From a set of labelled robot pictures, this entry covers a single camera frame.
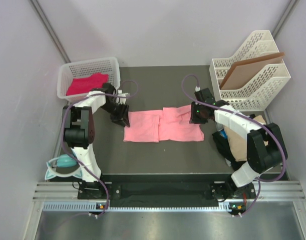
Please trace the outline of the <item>pink t-shirt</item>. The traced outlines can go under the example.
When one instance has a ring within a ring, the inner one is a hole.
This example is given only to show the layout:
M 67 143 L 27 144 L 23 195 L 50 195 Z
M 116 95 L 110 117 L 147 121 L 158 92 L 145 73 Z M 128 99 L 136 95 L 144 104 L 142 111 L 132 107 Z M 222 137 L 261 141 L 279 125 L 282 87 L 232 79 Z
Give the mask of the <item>pink t-shirt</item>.
M 130 126 L 124 128 L 123 141 L 134 143 L 158 143 L 167 140 L 202 142 L 204 133 L 198 124 L 190 123 L 190 112 L 190 105 L 130 112 Z

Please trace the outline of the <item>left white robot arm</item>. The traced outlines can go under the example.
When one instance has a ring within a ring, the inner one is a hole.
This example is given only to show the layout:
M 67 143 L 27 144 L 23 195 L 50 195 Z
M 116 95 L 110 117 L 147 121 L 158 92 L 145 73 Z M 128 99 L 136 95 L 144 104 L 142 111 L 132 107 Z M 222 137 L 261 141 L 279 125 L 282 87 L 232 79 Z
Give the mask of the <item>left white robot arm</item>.
M 101 180 L 102 171 L 93 149 L 93 114 L 98 109 L 103 109 L 109 113 L 113 123 L 129 127 L 129 106 L 126 99 L 130 97 L 129 93 L 123 93 L 110 83 L 105 83 L 102 88 L 92 89 L 82 99 L 63 108 L 61 145 L 67 145 L 71 149 L 69 156 L 79 165 L 82 176 L 79 182 L 79 199 L 104 199 L 109 196 L 108 189 Z

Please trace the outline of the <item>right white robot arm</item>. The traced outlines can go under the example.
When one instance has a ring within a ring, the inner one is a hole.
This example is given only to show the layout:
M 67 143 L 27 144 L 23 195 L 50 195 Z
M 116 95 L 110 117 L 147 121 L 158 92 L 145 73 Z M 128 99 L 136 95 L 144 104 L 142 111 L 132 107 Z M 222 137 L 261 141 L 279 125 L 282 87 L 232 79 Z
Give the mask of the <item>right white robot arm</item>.
M 216 101 L 208 88 L 196 87 L 194 95 L 190 123 L 205 124 L 213 120 L 246 141 L 246 162 L 225 181 L 224 197 L 239 197 L 254 179 L 286 162 L 288 155 L 278 125 L 261 124 L 235 110 L 228 102 Z

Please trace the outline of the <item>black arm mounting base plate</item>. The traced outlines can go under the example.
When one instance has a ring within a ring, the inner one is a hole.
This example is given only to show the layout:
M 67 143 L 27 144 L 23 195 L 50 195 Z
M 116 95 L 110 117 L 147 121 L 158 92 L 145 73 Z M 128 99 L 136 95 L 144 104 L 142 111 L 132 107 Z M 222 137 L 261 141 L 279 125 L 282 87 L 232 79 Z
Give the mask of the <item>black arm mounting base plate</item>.
M 120 208 L 216 207 L 224 199 L 255 197 L 253 184 L 231 195 L 222 182 L 112 182 L 106 187 L 110 206 Z

